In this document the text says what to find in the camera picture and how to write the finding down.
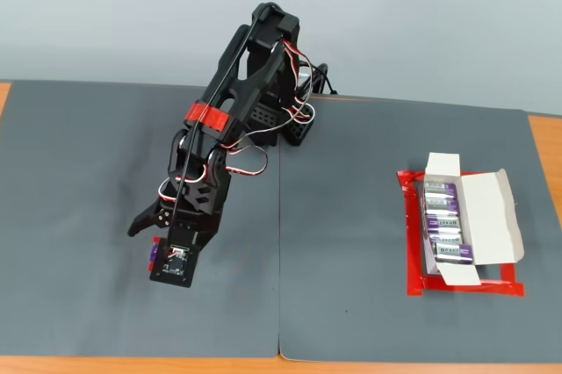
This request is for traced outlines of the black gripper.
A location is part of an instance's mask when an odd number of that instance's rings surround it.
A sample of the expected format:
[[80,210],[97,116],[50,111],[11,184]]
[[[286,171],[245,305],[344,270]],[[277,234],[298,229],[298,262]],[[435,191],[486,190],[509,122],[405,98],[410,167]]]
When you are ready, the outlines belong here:
[[176,216],[172,217],[180,175],[180,170],[169,174],[159,187],[159,198],[133,218],[127,235],[134,237],[152,226],[165,228],[176,223],[193,232],[191,256],[197,259],[219,231],[231,176],[225,169],[208,169],[197,183],[185,181]]

